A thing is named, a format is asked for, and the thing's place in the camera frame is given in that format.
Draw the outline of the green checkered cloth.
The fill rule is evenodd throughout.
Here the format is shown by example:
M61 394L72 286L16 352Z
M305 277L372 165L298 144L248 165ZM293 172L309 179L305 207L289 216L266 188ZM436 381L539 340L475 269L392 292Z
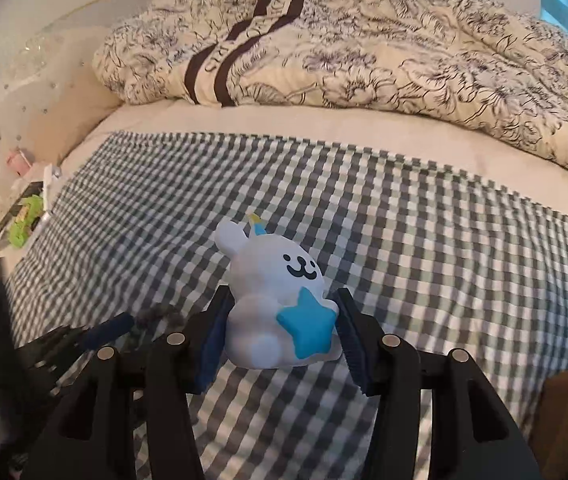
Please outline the green checkered cloth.
M568 216L448 166L352 145L118 132L71 174L8 279L19 344L63 324L203 309L217 224L261 217L388 332L466 348L522 429L568 370Z

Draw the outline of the green snack packet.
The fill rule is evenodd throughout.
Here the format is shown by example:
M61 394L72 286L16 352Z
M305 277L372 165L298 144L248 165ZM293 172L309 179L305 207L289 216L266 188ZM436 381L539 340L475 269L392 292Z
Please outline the green snack packet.
M8 242L16 248L22 248L44 214L44 200L40 195L21 198L17 203L17 214L8 229Z

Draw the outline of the white bed mattress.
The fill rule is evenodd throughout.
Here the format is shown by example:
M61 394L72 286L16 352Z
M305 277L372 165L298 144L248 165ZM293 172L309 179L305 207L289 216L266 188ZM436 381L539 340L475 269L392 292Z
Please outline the white bed mattress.
M568 214L568 171L552 162L448 122L372 110L209 108L183 101L73 110L57 102L28 124L26 133L37 139L25 151L34 159L30 174L37 177L54 164L71 176L117 131L246 133L355 144L464 169Z

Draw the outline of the white seal plush toy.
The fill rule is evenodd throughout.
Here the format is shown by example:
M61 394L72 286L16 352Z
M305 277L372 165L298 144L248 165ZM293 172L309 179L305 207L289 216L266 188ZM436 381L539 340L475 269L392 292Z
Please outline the white seal plush toy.
M220 222L214 241L229 258L234 307L226 319L225 353L235 366L276 370L340 358L339 309L326 297L324 275L306 250L267 232L257 218L249 233Z

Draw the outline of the floral patterned duvet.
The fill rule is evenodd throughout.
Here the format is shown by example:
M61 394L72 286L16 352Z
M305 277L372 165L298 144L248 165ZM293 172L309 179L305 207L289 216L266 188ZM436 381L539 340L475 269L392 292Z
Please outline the floral patterned duvet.
M568 170L568 35L493 0L150 0L93 68L129 104L424 115Z

